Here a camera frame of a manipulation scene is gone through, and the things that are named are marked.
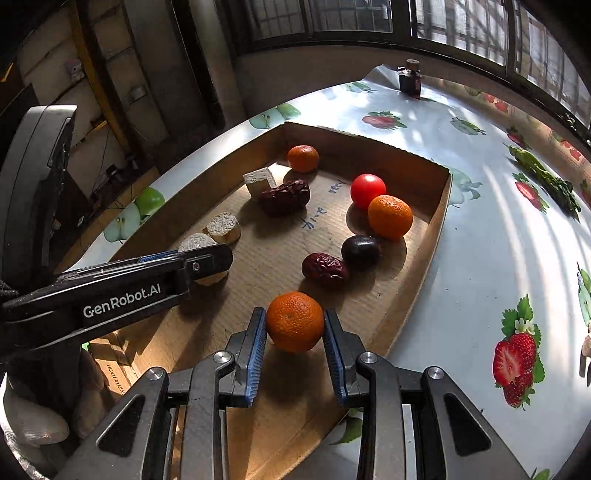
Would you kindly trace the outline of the hexagonal beige sugarcane piece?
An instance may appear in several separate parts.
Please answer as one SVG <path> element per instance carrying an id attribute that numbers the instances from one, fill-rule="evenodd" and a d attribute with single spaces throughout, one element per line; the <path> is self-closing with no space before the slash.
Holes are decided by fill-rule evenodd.
<path id="1" fill-rule="evenodd" d="M 231 212 L 222 212 L 211 218 L 202 230 L 218 244 L 233 244 L 242 236 L 242 226 Z"/>

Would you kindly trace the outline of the large red jujube date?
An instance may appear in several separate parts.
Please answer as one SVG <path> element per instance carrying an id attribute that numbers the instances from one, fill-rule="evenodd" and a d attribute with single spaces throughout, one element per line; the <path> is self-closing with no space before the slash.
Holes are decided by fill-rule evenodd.
<path id="1" fill-rule="evenodd" d="M 308 205 L 310 199 L 311 190 L 308 183 L 297 179 L 267 189 L 260 194 L 257 203 L 267 215 L 281 217 L 300 212 Z"/>

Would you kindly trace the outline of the square beige wafer block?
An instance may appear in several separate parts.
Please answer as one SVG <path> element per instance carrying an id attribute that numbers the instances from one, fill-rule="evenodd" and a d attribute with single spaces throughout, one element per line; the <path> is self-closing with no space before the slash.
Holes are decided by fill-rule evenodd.
<path id="1" fill-rule="evenodd" d="M 259 200 L 263 192 L 276 188 L 276 180 L 270 169 L 263 167 L 242 175 L 243 183 L 253 200 Z"/>

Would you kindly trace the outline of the small red jujube date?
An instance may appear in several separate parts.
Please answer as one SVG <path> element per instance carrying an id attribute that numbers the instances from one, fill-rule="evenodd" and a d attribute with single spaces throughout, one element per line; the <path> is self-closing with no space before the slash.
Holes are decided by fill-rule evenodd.
<path id="1" fill-rule="evenodd" d="M 327 253 L 311 253 L 301 263 L 301 273 L 311 283 L 325 288 L 345 286 L 349 268 L 342 259 Z"/>

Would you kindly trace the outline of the dark cherry plum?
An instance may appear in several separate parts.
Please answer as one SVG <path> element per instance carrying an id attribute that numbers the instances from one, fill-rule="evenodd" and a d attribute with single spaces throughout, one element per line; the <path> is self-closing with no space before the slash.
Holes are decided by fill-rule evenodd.
<path id="1" fill-rule="evenodd" d="M 350 270 L 363 272 L 378 265 L 382 251 L 377 240 L 370 236 L 355 235 L 342 243 L 342 260 Z"/>

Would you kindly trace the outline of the red cherry tomato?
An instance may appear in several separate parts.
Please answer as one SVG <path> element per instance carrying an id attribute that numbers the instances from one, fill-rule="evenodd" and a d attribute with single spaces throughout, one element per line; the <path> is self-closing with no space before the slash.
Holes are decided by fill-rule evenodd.
<path id="1" fill-rule="evenodd" d="M 376 197 L 387 193 L 387 186 L 376 175 L 362 174 L 353 180 L 349 193 L 356 208 L 367 209 Z"/>

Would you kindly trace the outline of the fruit print tablecloth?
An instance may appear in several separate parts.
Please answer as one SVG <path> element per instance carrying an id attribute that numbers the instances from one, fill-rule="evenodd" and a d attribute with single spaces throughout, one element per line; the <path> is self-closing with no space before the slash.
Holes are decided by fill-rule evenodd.
<path id="1" fill-rule="evenodd" d="M 146 206 L 120 210 L 78 266 L 173 249 L 231 212 L 242 236 L 228 275 L 118 331 L 137 373 L 191 367 L 245 327 L 254 308 L 301 291 L 394 365 L 441 367 L 527 478 L 586 479 L 590 210 L 566 215 L 511 156 L 507 131 L 515 127 L 550 172 L 574 185 L 590 166 L 568 149 L 549 151 L 549 131 L 505 103 L 430 86 L 413 98 L 393 82 L 394 72 L 379 67 L 263 106 L 160 176 Z M 287 152 L 297 145 L 318 151 L 317 169 L 290 168 Z M 308 205 L 264 213 L 242 179 L 263 167 L 276 187 L 307 182 Z M 378 265 L 345 286 L 311 283 L 301 274 L 308 254 L 339 256 L 347 238 L 370 230 L 349 195 L 363 173 L 411 206 L 412 228 L 383 240 Z"/>

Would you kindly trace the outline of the dark glass jar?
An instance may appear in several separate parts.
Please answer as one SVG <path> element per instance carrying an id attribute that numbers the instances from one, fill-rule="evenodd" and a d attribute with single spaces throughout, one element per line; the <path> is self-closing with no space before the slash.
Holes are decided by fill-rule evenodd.
<path id="1" fill-rule="evenodd" d="M 404 67 L 399 68 L 400 90 L 414 98 L 421 97 L 422 75 L 420 61 L 409 58 Z"/>

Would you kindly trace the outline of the green leafy vegetables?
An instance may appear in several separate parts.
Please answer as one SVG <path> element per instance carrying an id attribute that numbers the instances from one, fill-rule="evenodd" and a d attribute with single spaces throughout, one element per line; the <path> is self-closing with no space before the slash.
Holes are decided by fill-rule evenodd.
<path id="1" fill-rule="evenodd" d="M 561 210 L 568 216 L 577 219 L 581 207 L 574 196 L 573 185 L 562 178 L 552 174 L 544 164 L 528 150 L 517 146 L 507 146 L 511 156 L 517 163 L 526 169 L 550 197 L 557 203 Z"/>

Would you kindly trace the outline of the window with metal bars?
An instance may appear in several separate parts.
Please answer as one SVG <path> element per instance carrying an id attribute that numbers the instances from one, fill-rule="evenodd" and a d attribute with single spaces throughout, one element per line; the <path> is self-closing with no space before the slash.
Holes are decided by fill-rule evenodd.
<path id="1" fill-rule="evenodd" d="M 590 138 L 590 25 L 537 1 L 224 1 L 240 53 L 339 44 L 421 53 L 481 73 Z"/>

